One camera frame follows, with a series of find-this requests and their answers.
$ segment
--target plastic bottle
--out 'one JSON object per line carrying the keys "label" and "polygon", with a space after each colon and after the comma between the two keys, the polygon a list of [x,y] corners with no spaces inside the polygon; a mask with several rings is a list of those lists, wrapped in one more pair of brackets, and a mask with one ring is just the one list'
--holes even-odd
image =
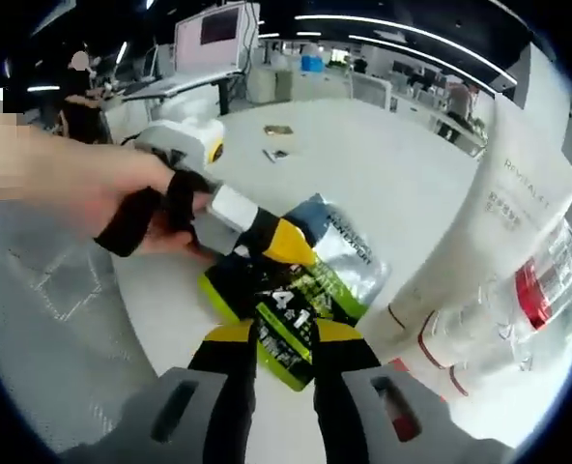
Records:
{"label": "plastic bottle", "polygon": [[558,369],[565,357],[572,360],[572,303],[527,340],[499,340],[487,351],[453,365],[447,375],[457,396],[473,396],[484,390],[511,387],[533,373]]}
{"label": "plastic bottle", "polygon": [[564,220],[512,278],[480,287],[462,307],[432,313],[418,345],[438,368],[473,359],[499,342],[513,360],[512,346],[542,330],[571,302],[572,230]]}

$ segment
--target gray fabric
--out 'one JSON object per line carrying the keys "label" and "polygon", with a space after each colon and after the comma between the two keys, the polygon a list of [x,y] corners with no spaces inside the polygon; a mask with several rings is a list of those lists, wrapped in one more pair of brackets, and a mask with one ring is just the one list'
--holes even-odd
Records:
{"label": "gray fabric", "polygon": [[0,203],[0,376],[56,451],[102,437],[156,379],[109,254],[14,202]]}

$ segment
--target ceiling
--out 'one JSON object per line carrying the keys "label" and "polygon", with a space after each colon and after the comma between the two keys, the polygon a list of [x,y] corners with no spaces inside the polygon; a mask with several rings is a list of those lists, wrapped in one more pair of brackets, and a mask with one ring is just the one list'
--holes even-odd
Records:
{"label": "ceiling", "polygon": [[[153,45],[171,43],[174,25],[214,2],[155,0],[76,0],[76,7],[45,26],[12,53],[13,73],[26,82],[43,82],[56,73],[63,43],[88,45],[93,55],[115,55],[124,41],[128,56],[138,56]],[[349,35],[381,39],[375,31],[395,29],[343,20],[296,21],[296,15],[334,14],[373,17],[413,26],[458,43],[502,69],[517,61],[532,40],[531,31],[493,0],[260,0],[261,33],[278,32],[295,38],[297,31],[318,31],[323,39],[347,42]],[[468,54],[422,35],[405,33],[404,45],[440,58],[484,82],[497,73]]]}

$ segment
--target person's arm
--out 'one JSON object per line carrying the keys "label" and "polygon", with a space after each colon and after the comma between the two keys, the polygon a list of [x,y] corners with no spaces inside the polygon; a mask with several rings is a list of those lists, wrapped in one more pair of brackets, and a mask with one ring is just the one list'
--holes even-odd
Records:
{"label": "person's arm", "polygon": [[66,138],[70,137],[70,124],[67,122],[67,118],[65,117],[65,113],[63,111],[59,111],[58,113],[59,118],[61,118],[61,126],[63,127],[63,136]]}
{"label": "person's arm", "polygon": [[81,95],[69,95],[68,97],[65,97],[65,102],[81,104],[82,106],[87,106],[93,109],[100,107],[99,100],[92,100],[88,97],[82,97]]}
{"label": "person's arm", "polygon": [[[151,154],[86,145],[0,114],[0,200],[56,212],[89,237],[100,235],[130,194],[151,188],[165,195],[173,177],[174,171]],[[210,199],[195,192],[191,210],[203,209]],[[139,250],[198,255],[192,240],[187,231],[169,229],[163,213],[156,212]]]}
{"label": "person's arm", "polygon": [[105,88],[103,87],[96,87],[95,89],[89,89],[86,91],[86,96],[87,97],[96,97],[96,98],[100,98],[103,95],[103,92],[105,91]]}

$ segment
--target table surface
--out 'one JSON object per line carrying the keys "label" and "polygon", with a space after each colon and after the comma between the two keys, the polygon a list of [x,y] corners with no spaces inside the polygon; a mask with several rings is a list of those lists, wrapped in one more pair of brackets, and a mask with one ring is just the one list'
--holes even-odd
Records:
{"label": "table surface", "polygon": [[[222,121],[224,155],[210,168],[212,176],[278,215],[320,192],[369,238],[391,267],[370,312],[382,310],[422,264],[477,166],[435,134],[361,101],[288,102]],[[279,142],[265,135],[265,125],[289,125],[295,135]],[[271,163],[263,149],[292,155]],[[187,366],[219,322],[196,285],[204,267],[176,256],[114,261],[129,319],[157,375]],[[291,391],[259,366],[247,462],[267,462],[267,456],[272,463],[325,462],[312,393],[311,385]]]}

